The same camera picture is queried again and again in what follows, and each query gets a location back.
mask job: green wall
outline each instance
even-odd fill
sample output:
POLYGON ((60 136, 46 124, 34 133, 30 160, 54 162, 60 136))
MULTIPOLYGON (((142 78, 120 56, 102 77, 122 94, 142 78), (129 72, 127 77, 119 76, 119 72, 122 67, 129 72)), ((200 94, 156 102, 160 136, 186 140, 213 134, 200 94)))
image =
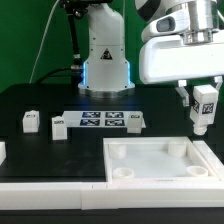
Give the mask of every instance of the green wall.
MULTIPOLYGON (((0 5, 0 91, 28 83, 50 10, 55 0, 5 0, 0 5)), ((123 12, 123 1, 110 6, 123 12)), ((138 55, 142 46, 141 32, 145 23, 139 18, 134 0, 126 0, 126 58, 131 62, 132 80, 138 78, 138 55)), ((87 17, 76 21, 83 59, 88 56, 87 17)), ((65 11, 57 8, 47 35, 34 80, 46 72, 70 66, 72 49, 65 11)))

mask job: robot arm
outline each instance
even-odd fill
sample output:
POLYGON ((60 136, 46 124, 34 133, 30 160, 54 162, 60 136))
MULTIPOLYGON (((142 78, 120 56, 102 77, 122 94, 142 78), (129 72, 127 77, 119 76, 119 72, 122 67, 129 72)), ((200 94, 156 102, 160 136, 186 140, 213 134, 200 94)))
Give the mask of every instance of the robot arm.
POLYGON ((139 13, 150 14, 142 33, 146 44, 139 58, 143 83, 224 74, 224 32, 218 29, 216 0, 136 0, 136 7, 139 13), (154 14, 148 8, 149 2, 160 2, 154 14))

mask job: small white block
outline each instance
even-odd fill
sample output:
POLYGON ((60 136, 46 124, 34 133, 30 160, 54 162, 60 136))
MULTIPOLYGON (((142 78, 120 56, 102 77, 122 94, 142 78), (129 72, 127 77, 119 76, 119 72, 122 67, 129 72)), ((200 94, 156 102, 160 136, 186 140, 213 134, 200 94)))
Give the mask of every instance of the small white block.
POLYGON ((5 158, 6 158, 5 143, 0 142, 0 165, 2 165, 5 158))
POLYGON ((28 111, 23 117, 23 132, 38 132, 40 125, 39 111, 28 111))
POLYGON ((211 85, 202 85, 194 87, 193 95, 199 103, 206 104, 217 102, 219 92, 211 85))
POLYGON ((127 132, 138 133, 142 131, 143 113, 141 111, 131 112, 128 118, 127 132))
POLYGON ((52 136, 53 140, 67 139, 67 126, 63 117, 52 118, 52 136))

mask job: white box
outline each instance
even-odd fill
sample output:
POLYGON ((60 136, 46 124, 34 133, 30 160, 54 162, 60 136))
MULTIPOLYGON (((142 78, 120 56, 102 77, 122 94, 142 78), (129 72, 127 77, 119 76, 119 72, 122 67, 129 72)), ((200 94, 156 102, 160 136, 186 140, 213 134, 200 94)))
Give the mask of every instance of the white box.
POLYGON ((39 111, 28 111, 23 117, 23 132, 34 133, 38 132, 40 125, 39 111))
POLYGON ((66 140, 67 126, 63 117, 52 118, 52 138, 53 140, 66 140))
POLYGON ((5 142, 0 142, 0 166, 6 158, 5 142))

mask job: black surface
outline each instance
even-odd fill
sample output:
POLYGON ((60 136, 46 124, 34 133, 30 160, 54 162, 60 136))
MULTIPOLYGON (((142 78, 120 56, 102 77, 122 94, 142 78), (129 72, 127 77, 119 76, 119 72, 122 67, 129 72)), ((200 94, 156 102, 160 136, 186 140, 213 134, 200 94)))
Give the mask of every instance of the black surface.
MULTIPOLYGON (((69 85, 15 85, 0 94, 0 140, 7 159, 0 166, 1 182, 105 181, 104 137, 188 136, 204 140, 224 158, 224 106, 219 104, 215 125, 203 137, 193 135, 190 108, 183 108, 174 88, 138 87, 133 96, 94 99, 80 96, 69 85), (40 111, 38 134, 22 132, 25 111, 40 111), (144 113, 140 135, 127 129, 73 128, 67 141, 51 140, 51 118, 65 110, 130 111, 144 113)), ((0 223, 223 223, 224 209, 119 209, 104 211, 0 211, 0 223)))

